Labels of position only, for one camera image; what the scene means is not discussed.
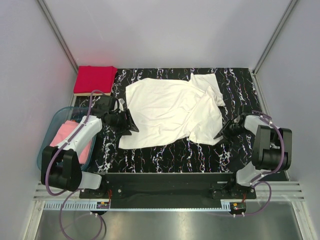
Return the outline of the white t shirt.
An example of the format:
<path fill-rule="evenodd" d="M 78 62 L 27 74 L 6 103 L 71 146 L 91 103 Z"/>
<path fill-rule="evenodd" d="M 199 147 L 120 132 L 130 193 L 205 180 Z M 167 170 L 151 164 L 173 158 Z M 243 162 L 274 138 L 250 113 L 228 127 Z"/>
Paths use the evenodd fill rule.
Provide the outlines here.
<path fill-rule="evenodd" d="M 125 89 L 126 105 L 139 129 L 122 136 L 124 150 L 165 146 L 188 138 L 216 145 L 225 106 L 215 74 L 191 74 L 190 80 L 144 78 Z"/>

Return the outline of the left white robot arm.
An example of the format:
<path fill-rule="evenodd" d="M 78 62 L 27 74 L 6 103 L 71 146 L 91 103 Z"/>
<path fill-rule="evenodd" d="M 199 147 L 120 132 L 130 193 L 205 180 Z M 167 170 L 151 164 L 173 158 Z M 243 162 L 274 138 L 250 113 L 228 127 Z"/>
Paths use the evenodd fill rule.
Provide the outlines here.
<path fill-rule="evenodd" d="M 122 99 L 112 96 L 104 96 L 103 99 L 102 104 L 86 108 L 86 114 L 66 138 L 43 149 L 41 183 L 51 196 L 85 189 L 90 189 L 97 198 L 108 193 L 108 186 L 102 182 L 100 174 L 82 170 L 80 155 L 104 127 L 111 127 L 118 137 L 130 136 L 139 129 Z"/>

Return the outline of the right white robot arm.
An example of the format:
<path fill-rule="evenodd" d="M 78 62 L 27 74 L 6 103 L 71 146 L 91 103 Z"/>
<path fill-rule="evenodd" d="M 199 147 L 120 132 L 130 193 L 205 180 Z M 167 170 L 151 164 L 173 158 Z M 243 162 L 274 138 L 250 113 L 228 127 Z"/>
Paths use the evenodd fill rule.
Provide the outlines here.
<path fill-rule="evenodd" d="M 245 187 L 254 188 L 265 176 L 286 171 L 292 162 L 292 131 L 276 126 L 272 118 L 262 112 L 242 112 L 228 120 L 214 139 L 231 143 L 242 133 L 254 135 L 250 163 L 236 171 L 235 181 L 227 185 L 228 195 L 239 198 Z"/>

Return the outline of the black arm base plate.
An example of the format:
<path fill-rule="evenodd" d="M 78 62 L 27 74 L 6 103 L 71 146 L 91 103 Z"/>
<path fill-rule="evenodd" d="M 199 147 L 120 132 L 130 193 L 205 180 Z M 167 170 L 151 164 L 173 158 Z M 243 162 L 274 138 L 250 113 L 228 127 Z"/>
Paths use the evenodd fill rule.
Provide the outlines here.
<path fill-rule="evenodd" d="M 257 195 L 238 185 L 233 173 L 106 173 L 99 189 L 85 189 L 79 197 L 207 206 L 218 200 L 255 200 Z"/>

